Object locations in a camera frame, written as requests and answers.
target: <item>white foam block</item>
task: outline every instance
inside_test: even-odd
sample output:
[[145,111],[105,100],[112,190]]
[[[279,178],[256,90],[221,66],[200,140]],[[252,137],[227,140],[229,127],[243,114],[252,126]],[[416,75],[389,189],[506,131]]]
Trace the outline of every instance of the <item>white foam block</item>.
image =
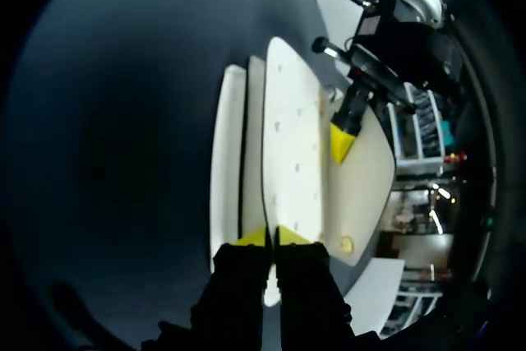
[[238,235],[239,171],[241,166],[243,114],[247,71],[228,66],[224,71],[215,117],[210,172],[210,269],[212,258],[226,242]]
[[323,220],[321,85],[282,39],[267,52],[263,197],[271,236],[278,225],[316,241]]

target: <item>machinery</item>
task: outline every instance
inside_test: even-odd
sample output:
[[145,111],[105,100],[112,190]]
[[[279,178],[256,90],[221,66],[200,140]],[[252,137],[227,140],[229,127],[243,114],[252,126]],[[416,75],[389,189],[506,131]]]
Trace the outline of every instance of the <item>machinery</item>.
[[332,154],[341,163],[358,134],[364,105],[373,97],[407,114],[416,105],[405,99],[404,84],[458,98],[462,61],[444,32],[442,0],[351,0],[363,7],[353,43],[345,50],[325,38],[312,49],[347,63],[349,78],[340,110],[331,123]]

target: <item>gray floor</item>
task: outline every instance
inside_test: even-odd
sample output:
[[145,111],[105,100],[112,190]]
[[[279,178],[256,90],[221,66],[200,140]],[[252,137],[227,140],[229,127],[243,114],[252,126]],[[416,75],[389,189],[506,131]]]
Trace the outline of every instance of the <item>gray floor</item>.
[[[134,346],[158,319],[188,325],[209,277],[223,70],[265,58],[278,35],[341,86],[334,62],[310,51],[324,33],[315,0],[53,0],[7,108],[9,225],[43,303],[52,281],[70,281]],[[359,272],[333,268],[342,289]],[[278,314],[265,317],[266,349],[278,347]]]

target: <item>white surface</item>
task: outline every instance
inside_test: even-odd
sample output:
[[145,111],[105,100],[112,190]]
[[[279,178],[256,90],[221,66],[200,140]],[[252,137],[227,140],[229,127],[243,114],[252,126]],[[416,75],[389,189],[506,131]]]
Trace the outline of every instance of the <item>white surface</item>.
[[[345,161],[337,165],[331,157],[327,160],[324,243],[331,256],[354,266],[376,230],[395,178],[395,158],[371,108]],[[342,248],[342,239],[349,238],[350,253]]]
[[374,330],[380,334],[395,304],[404,272],[401,259],[372,258],[344,300],[351,306],[355,335]]
[[311,241],[322,231],[321,86],[282,39],[270,41],[263,121],[263,198],[270,235],[284,225]]
[[228,66],[215,118],[210,172],[210,269],[221,245],[238,240],[239,170],[247,72]]
[[[344,47],[345,40],[356,34],[363,9],[350,0],[316,0],[327,28],[329,40]],[[349,67],[336,62],[336,68],[347,76]]]
[[[266,226],[261,182],[265,73],[265,62],[257,57],[251,57],[248,63],[247,126],[242,183],[242,236]],[[279,302],[280,298],[275,265],[272,265],[263,300],[266,306],[272,307]]]

